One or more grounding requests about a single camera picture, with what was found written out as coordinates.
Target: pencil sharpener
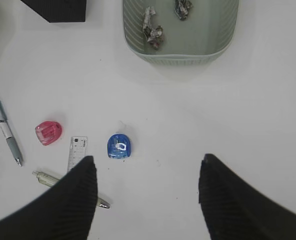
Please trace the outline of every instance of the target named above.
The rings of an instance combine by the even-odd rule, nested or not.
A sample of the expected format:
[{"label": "pencil sharpener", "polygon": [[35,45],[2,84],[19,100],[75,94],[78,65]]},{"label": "pencil sharpener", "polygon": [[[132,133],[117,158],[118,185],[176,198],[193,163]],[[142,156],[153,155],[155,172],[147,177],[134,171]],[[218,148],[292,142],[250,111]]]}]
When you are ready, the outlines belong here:
[{"label": "pencil sharpener", "polygon": [[111,159],[128,158],[131,154],[130,140],[124,134],[115,134],[109,138],[107,150],[108,157]]},{"label": "pencil sharpener", "polygon": [[56,121],[44,121],[35,127],[35,131],[42,145],[47,146],[62,135],[63,128]]}]

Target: blue pencil sharpener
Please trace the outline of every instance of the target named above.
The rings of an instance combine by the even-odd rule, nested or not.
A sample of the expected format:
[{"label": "blue pencil sharpener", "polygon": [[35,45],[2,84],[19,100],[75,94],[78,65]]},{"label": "blue pencil sharpener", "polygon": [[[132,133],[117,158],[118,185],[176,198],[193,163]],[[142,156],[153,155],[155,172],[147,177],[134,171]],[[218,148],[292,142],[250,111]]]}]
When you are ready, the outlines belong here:
[{"label": "blue pencil sharpener", "polygon": [[111,159],[128,158],[131,154],[130,140],[124,134],[115,134],[109,138],[107,150]]}]

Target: clear plastic ruler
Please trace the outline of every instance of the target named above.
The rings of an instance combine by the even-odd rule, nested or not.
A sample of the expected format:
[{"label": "clear plastic ruler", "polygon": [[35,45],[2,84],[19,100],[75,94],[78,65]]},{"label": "clear plastic ruler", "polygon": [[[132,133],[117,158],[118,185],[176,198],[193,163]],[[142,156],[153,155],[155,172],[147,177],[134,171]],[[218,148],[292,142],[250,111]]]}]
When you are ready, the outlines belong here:
[{"label": "clear plastic ruler", "polygon": [[67,172],[86,156],[87,144],[88,137],[86,136],[73,136],[71,138]]}]

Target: silver pen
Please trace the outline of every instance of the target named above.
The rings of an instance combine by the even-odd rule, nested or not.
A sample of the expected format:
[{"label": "silver pen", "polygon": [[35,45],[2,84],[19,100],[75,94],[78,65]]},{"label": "silver pen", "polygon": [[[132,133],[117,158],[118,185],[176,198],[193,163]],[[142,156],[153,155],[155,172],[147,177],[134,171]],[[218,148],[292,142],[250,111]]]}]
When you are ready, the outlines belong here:
[{"label": "silver pen", "polygon": [[22,167],[23,166],[23,156],[19,150],[16,139],[14,138],[12,131],[7,123],[7,116],[3,109],[2,103],[0,102],[0,128],[3,132],[4,137],[6,138],[7,144],[10,148],[10,151],[14,157],[16,163]]},{"label": "silver pen", "polygon": [[[39,183],[48,187],[52,187],[59,181],[58,178],[50,176],[49,174],[42,171],[33,171],[32,174],[37,177]],[[100,197],[98,197],[97,206],[104,209],[110,209],[110,204]]]}]

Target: black object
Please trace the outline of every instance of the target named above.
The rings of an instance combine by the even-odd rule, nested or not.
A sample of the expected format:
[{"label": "black object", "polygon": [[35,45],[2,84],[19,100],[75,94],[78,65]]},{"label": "black object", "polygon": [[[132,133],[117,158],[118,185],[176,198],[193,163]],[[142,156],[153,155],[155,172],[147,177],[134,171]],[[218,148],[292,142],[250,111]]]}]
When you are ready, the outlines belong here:
[{"label": "black object", "polygon": [[87,0],[21,0],[50,23],[86,21]]},{"label": "black object", "polygon": [[86,240],[97,193],[94,158],[86,156],[42,196],[1,220],[0,240]]},{"label": "black object", "polygon": [[199,202],[212,240],[296,240],[296,214],[211,154],[201,164]]}]

